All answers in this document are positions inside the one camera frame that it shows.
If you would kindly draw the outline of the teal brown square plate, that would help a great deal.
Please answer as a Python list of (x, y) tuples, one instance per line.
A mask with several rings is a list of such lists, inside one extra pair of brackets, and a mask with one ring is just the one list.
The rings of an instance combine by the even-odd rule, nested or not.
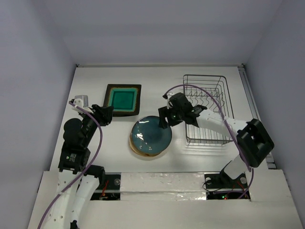
[(113, 107), (113, 117), (140, 113), (141, 84), (108, 84), (103, 106)]

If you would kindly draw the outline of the dark teal round plate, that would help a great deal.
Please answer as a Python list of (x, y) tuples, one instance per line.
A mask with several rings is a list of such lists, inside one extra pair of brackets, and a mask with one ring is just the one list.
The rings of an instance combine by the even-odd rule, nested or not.
[(158, 116), (146, 116), (139, 119), (132, 127), (132, 140), (136, 147), (145, 153), (158, 153), (170, 145), (172, 130), (159, 127)]

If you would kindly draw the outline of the beige bird round plate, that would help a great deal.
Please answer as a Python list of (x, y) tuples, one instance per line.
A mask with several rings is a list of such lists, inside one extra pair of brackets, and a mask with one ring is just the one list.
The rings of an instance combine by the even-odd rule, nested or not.
[(131, 150), (132, 150), (134, 153), (136, 153), (136, 154), (138, 154), (138, 155), (140, 155), (140, 156), (144, 156), (144, 157), (156, 157), (156, 156), (158, 156), (159, 154), (161, 154), (161, 153), (164, 152), (164, 150), (162, 150), (162, 151), (160, 151), (160, 152), (158, 152), (158, 153), (145, 153), (145, 152), (139, 150), (139, 149), (136, 147), (136, 145), (134, 144), (133, 140), (132, 140), (132, 135), (129, 136), (129, 146), (130, 146)]

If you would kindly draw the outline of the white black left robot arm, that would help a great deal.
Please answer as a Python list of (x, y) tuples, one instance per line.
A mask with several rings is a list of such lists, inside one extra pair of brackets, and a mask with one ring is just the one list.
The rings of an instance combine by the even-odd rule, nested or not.
[(64, 124), (56, 196), (39, 221), (40, 229), (77, 229), (95, 190), (107, 185), (104, 167), (93, 164), (102, 139), (92, 158), (88, 146), (96, 131), (103, 137), (102, 127), (111, 123), (113, 106), (84, 107), (81, 99), (69, 104), (82, 119), (72, 118)]

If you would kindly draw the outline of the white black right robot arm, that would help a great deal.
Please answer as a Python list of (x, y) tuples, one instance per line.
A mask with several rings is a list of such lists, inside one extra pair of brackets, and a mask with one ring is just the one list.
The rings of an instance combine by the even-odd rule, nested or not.
[(236, 120), (226, 117), (221, 110), (214, 112), (203, 106), (193, 106), (183, 93), (163, 95), (167, 105), (159, 108), (159, 127), (166, 129), (182, 122), (204, 128), (230, 138), (239, 154), (216, 174), (207, 174), (204, 188), (220, 190), (232, 188), (247, 170), (252, 171), (274, 149), (275, 144), (262, 122)]

